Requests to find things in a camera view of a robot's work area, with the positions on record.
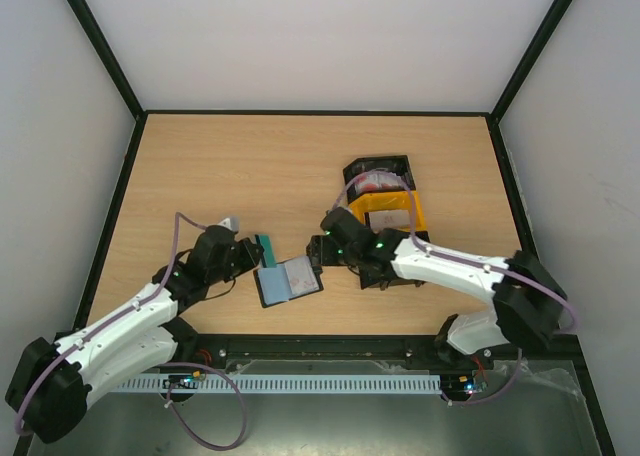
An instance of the robotic arm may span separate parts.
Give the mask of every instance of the robotic arm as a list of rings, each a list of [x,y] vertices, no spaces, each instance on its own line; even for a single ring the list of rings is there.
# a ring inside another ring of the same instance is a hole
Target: robotic arm
[[[345,261],[373,275],[436,283],[488,305],[485,311],[447,319],[435,343],[443,361],[456,366],[481,349],[505,343],[525,351],[548,348],[564,305],[521,280],[548,288],[562,302],[567,296],[534,256],[522,251],[509,259],[476,256],[413,241],[405,231],[374,233],[340,207],[330,211],[320,226]]]
[[[87,409],[123,381],[172,359],[189,360],[197,333],[178,316],[203,301],[210,286],[231,281],[260,261],[262,247],[247,238],[235,241],[237,231],[235,218],[208,226],[186,262],[174,262],[163,287],[167,267],[132,299],[91,326],[54,343],[44,338],[33,341],[18,363],[5,396],[7,403],[19,412],[52,362],[68,354],[41,381],[23,416],[43,442],[51,443],[71,431]]]

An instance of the gray floor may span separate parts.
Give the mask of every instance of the gray floor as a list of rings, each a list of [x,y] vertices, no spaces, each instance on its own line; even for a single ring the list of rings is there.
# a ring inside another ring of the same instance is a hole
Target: gray floor
[[[495,384],[500,378],[490,375]],[[493,403],[467,408],[447,407],[437,396],[248,395],[248,437],[230,454],[600,454],[584,400],[566,391],[565,383],[558,373],[542,371],[521,378]],[[239,430],[240,410],[231,395],[196,395],[181,410],[213,443],[228,444]],[[46,447],[35,443],[30,454],[211,453],[182,432],[157,394],[110,394],[70,435]]]

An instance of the black frame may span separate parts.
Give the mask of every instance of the black frame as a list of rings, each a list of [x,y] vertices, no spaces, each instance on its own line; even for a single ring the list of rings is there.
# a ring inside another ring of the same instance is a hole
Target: black frame
[[[81,329],[87,323],[89,312],[96,293],[100,275],[109,250],[115,224],[122,206],[131,171],[135,163],[138,147],[144,132],[149,114],[235,114],[235,115],[324,115],[324,116],[455,116],[455,117],[483,117],[495,151],[505,191],[511,207],[513,220],[522,248],[537,255],[535,242],[531,233],[529,221],[520,197],[509,155],[505,148],[500,132],[500,120],[516,97],[520,87],[535,65],[545,45],[551,38],[555,28],[569,8],[573,0],[554,0],[535,36],[525,51],[522,59],[511,76],[507,86],[500,96],[491,113],[486,112],[414,112],[414,111],[271,111],[271,110],[144,110],[140,105],[133,89],[120,67],[113,51],[93,17],[86,0],[67,0],[78,21],[85,30],[87,37],[93,44],[96,53],[102,60],[107,72],[111,76],[123,100],[129,107],[136,120],[131,141],[127,150],[124,164],[118,178],[117,186],[105,225],[98,243],[98,248],[91,265],[82,299],[74,321],[74,330]],[[366,358],[393,359],[403,361],[407,367],[415,369],[432,369],[445,374],[447,368],[438,366],[433,360],[421,359],[418,349],[433,345],[435,336],[277,336],[277,335],[202,335],[202,342],[217,354],[224,349],[226,358],[233,358],[245,352],[262,354],[265,357],[290,359],[311,359],[310,353],[322,353],[323,357],[331,356],[336,359],[352,359],[357,355],[371,353]],[[515,348],[502,346],[493,351],[496,358],[515,358]],[[611,437],[600,410],[600,405],[589,375],[580,343],[576,336],[564,335],[554,338],[550,351],[544,354],[527,354],[529,359],[570,360],[578,376],[580,387],[586,397],[587,407],[593,422],[596,437],[603,454],[615,454]],[[23,437],[18,441],[14,455],[26,455],[31,443],[31,437]]]

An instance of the white enclosure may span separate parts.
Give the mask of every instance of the white enclosure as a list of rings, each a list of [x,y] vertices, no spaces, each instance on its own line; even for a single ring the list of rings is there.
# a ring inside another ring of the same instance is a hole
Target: white enclosure
[[[86,0],[145,110],[491,112],[553,0]],[[501,121],[637,453],[639,0],[575,0]],[[0,389],[73,320],[134,119],[65,0],[0,0]],[[0,455],[15,413],[0,404]]]
[[[491,111],[553,0],[87,0],[146,109]]]
[[[638,452],[638,0],[575,0],[501,126],[618,454]]]
[[[24,347],[70,327],[133,118],[65,0],[0,0],[0,455]]]

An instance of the wooden table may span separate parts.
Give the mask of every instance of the wooden table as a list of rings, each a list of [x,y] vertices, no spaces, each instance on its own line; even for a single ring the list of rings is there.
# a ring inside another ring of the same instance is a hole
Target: wooden table
[[[321,233],[342,168],[387,154],[409,156],[435,244],[504,256],[519,248],[484,118],[150,115],[89,322],[166,265],[176,211],[204,224],[235,214],[240,235],[269,234],[282,261]],[[197,234],[182,225],[179,247]],[[201,333],[409,335],[436,333],[449,315],[483,307],[432,284],[362,291],[346,268],[325,268],[322,281],[321,293],[263,309],[244,275],[229,295],[183,317]]]

